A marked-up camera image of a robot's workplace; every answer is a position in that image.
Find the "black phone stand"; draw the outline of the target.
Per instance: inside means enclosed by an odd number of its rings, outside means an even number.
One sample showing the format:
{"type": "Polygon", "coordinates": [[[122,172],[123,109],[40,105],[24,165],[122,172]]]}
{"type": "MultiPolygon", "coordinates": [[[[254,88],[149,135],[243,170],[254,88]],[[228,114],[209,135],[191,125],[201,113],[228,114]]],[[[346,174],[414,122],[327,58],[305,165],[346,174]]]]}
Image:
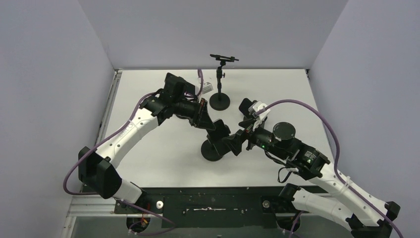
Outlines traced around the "black phone stand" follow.
{"type": "Polygon", "coordinates": [[[201,145],[201,155],[208,161],[216,162],[231,150],[223,143],[220,146],[211,145],[207,139],[201,145]]]}

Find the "silver black phone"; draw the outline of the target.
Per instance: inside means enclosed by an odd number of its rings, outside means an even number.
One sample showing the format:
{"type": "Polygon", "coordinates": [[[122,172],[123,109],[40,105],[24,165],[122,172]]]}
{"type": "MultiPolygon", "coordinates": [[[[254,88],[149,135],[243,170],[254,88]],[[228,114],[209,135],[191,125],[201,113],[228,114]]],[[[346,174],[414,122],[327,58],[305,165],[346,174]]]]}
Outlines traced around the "silver black phone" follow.
{"type": "Polygon", "coordinates": [[[223,144],[222,143],[223,138],[225,138],[225,137],[227,137],[231,134],[230,128],[227,125],[226,125],[226,127],[227,127],[226,131],[219,131],[221,133],[221,142],[220,142],[220,144],[216,145],[217,147],[223,144]]]}

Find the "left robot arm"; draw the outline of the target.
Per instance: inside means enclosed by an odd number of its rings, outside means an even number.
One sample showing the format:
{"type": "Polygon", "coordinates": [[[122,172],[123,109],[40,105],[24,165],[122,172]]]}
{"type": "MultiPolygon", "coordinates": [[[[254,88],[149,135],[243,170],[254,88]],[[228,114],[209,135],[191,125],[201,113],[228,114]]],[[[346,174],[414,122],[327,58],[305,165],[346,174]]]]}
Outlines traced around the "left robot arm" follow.
{"type": "Polygon", "coordinates": [[[79,152],[78,178],[93,189],[94,195],[103,199],[116,198],[127,201],[135,213],[145,210],[147,200],[142,189],[122,179],[117,172],[125,155],[149,132],[173,115],[181,116],[195,128],[216,130],[210,119],[205,99],[188,100],[186,93],[193,94],[194,85],[171,73],[167,73],[164,87],[140,100],[126,123],[112,135],[90,149],[79,152]]]}

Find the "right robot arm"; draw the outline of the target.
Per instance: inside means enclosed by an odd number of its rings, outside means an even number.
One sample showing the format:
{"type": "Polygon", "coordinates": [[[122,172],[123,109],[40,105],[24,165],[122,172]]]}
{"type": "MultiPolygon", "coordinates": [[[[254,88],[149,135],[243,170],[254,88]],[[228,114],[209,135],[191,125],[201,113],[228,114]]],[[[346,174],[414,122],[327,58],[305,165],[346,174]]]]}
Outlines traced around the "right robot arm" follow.
{"type": "Polygon", "coordinates": [[[279,207],[286,212],[293,209],[306,211],[333,221],[355,238],[388,238],[392,233],[391,222],[395,220],[400,206],[385,202],[368,194],[350,178],[338,175],[334,163],[315,148],[295,138],[296,130],[288,122],[277,123],[272,131],[258,127],[238,130],[222,139],[228,148],[238,155],[242,144],[247,149],[257,146],[272,156],[275,162],[302,179],[317,185],[335,199],[330,200],[302,187],[287,183],[279,195],[279,207]]]}

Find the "wooden base phone stand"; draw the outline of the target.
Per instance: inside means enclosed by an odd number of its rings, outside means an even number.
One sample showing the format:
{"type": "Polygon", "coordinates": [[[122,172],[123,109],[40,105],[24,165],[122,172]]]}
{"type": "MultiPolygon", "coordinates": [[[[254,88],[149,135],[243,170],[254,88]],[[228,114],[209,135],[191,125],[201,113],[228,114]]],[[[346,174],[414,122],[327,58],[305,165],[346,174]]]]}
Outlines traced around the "wooden base phone stand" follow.
{"type": "Polygon", "coordinates": [[[246,119],[253,119],[254,117],[252,116],[252,114],[249,112],[249,110],[247,108],[245,109],[240,109],[240,112],[243,115],[243,120],[246,119]]]}

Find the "tall empty phone stand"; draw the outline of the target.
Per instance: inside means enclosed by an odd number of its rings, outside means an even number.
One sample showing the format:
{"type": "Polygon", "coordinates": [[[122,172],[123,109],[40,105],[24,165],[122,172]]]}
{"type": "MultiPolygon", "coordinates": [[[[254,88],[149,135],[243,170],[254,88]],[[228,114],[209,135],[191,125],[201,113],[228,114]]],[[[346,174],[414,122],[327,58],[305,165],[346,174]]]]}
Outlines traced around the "tall empty phone stand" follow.
{"type": "Polygon", "coordinates": [[[236,62],[239,59],[231,56],[221,56],[216,54],[210,54],[210,57],[214,58],[216,61],[219,61],[219,66],[216,69],[216,79],[217,79],[217,92],[214,93],[209,100],[210,106],[216,111],[224,111],[230,106],[230,98],[227,94],[222,93],[222,83],[221,79],[225,77],[225,73],[222,68],[226,65],[227,62],[236,62]]]}

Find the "dark blue phone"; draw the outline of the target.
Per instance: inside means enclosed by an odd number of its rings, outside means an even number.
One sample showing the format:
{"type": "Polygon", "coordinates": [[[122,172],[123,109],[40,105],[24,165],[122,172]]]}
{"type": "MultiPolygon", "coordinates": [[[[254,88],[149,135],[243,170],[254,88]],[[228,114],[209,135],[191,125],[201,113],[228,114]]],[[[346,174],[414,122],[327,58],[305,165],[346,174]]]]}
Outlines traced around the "dark blue phone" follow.
{"type": "Polygon", "coordinates": [[[249,108],[256,102],[257,100],[250,100],[249,98],[244,98],[241,104],[239,105],[239,111],[240,109],[245,109],[245,108],[249,110],[249,108]]]}

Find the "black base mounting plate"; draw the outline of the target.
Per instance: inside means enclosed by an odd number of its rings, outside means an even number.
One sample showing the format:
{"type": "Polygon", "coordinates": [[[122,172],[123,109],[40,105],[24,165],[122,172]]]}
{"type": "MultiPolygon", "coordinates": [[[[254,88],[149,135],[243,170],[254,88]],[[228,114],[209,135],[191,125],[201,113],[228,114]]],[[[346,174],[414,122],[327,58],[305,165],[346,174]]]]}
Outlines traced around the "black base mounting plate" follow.
{"type": "Polygon", "coordinates": [[[138,206],[173,221],[177,228],[276,228],[276,217],[297,210],[280,201],[283,186],[146,188],[138,206]]]}

